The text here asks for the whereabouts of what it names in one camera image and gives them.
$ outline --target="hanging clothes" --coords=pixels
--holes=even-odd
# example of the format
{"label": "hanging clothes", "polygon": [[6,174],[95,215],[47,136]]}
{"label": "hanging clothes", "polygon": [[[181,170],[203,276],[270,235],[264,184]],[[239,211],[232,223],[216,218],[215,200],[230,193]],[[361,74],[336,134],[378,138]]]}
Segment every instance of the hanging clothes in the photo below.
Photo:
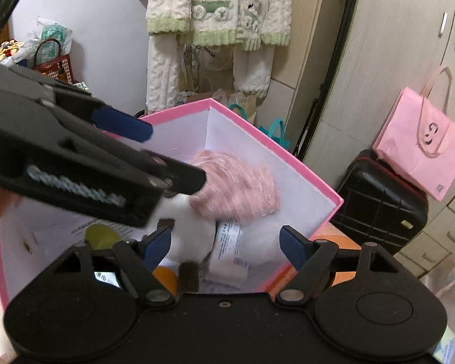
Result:
{"label": "hanging clothes", "polygon": [[[175,102],[174,87],[159,86],[158,80],[162,77],[161,83],[171,84],[175,74],[178,79],[174,38],[168,42],[156,39],[164,38],[166,33],[180,34],[177,41],[195,46],[236,45],[235,87],[266,95],[272,46],[286,46],[290,41],[291,8],[292,0],[149,0],[147,28],[153,47],[148,55],[154,62],[148,63],[147,109],[161,110]],[[164,43],[169,47],[160,47]]]}

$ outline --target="pink box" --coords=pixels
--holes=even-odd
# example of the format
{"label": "pink box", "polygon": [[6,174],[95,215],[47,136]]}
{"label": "pink box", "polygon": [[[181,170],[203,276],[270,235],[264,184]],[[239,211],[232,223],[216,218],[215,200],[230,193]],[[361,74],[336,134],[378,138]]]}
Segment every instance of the pink box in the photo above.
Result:
{"label": "pink box", "polygon": [[[253,278],[248,276],[249,283],[239,292],[256,291],[286,262],[278,244],[283,225],[289,224],[310,237],[342,205],[339,195],[307,166],[214,99],[185,104],[142,119],[153,125],[154,133],[145,143],[122,139],[134,148],[149,149],[182,161],[209,149],[234,154],[252,165],[264,164],[271,170],[280,190],[281,209],[247,228],[263,233],[263,244],[277,245],[278,252],[267,259],[269,266],[253,265],[250,269]],[[48,265],[45,253],[50,248],[37,240],[36,233],[63,226],[78,217],[84,216],[30,199],[9,207],[0,220],[0,295],[4,306]]]}

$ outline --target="pink shopping bag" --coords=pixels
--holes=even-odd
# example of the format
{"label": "pink shopping bag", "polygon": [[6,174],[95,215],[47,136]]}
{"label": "pink shopping bag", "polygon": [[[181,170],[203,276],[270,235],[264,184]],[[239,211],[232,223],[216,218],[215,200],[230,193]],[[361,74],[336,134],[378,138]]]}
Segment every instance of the pink shopping bag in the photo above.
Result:
{"label": "pink shopping bag", "polygon": [[[428,95],[438,76],[450,78],[443,111]],[[449,67],[439,67],[421,94],[403,89],[372,148],[404,179],[441,201],[455,179],[455,123],[447,116],[452,85]]]}
{"label": "pink shopping bag", "polygon": [[[243,226],[243,237],[258,243],[266,263],[250,265],[248,279],[236,293],[260,291],[264,282],[286,263],[278,234],[288,224],[310,237],[329,221],[342,199],[317,175],[246,120],[214,99],[177,106],[142,118],[154,128],[145,143],[124,140],[182,161],[199,151],[227,152],[250,165],[267,166],[280,191],[281,209]],[[6,306],[28,283],[94,222],[88,216],[24,198],[12,204],[0,219],[0,296]],[[142,228],[122,227],[127,237],[141,239]]]}

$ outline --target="black suitcase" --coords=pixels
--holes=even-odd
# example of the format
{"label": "black suitcase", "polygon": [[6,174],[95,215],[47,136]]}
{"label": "black suitcase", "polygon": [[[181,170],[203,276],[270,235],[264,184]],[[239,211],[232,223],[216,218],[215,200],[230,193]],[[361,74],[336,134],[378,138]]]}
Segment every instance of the black suitcase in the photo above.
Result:
{"label": "black suitcase", "polygon": [[344,203],[332,224],[357,244],[399,252],[426,225],[426,194],[396,175],[376,153],[359,153],[338,188]]}

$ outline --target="pink bag handle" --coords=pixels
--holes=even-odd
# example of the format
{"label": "pink bag handle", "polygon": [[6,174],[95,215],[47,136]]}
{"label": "pink bag handle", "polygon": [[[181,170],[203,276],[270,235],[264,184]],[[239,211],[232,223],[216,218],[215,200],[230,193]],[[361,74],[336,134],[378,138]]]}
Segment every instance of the pink bag handle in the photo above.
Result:
{"label": "pink bag handle", "polygon": [[453,81],[453,75],[452,71],[450,70],[450,67],[448,66],[440,66],[437,68],[437,70],[431,75],[430,79],[426,83],[425,87],[423,88],[423,91],[421,92],[421,96],[423,98],[423,102],[421,105],[421,115],[420,115],[420,121],[418,122],[418,146],[420,147],[421,151],[429,158],[435,158],[438,157],[440,154],[442,154],[445,149],[448,147],[452,135],[451,133],[455,130],[455,123],[451,122],[450,125],[447,128],[447,131],[445,131],[445,134],[443,135],[442,139],[440,140],[440,143],[438,143],[437,147],[433,152],[428,151],[426,142],[425,142],[425,132],[424,130],[426,129],[427,123],[428,123],[428,116],[430,115],[430,101],[428,100],[428,96],[430,95],[431,90],[433,89],[433,86],[435,85],[438,76],[445,71],[445,73],[448,75],[448,89],[447,89],[447,95],[445,97],[445,103],[443,104],[443,113],[446,115],[447,114],[447,108],[448,108],[448,101],[450,99],[450,88],[452,86],[452,81]]}
{"label": "pink bag handle", "polygon": [[450,99],[450,88],[452,87],[452,82],[453,82],[453,75],[452,75],[452,70],[450,70],[449,66],[443,66],[441,65],[438,67],[433,74],[431,74],[430,79],[426,83],[425,87],[423,88],[422,92],[420,93],[424,98],[428,98],[431,90],[433,89],[433,86],[435,86],[435,83],[437,82],[438,77],[440,74],[445,71],[445,74],[448,75],[448,89],[447,89],[447,96],[445,97],[445,103],[443,104],[443,113],[446,115],[447,114],[447,108],[448,108],[448,101]]}

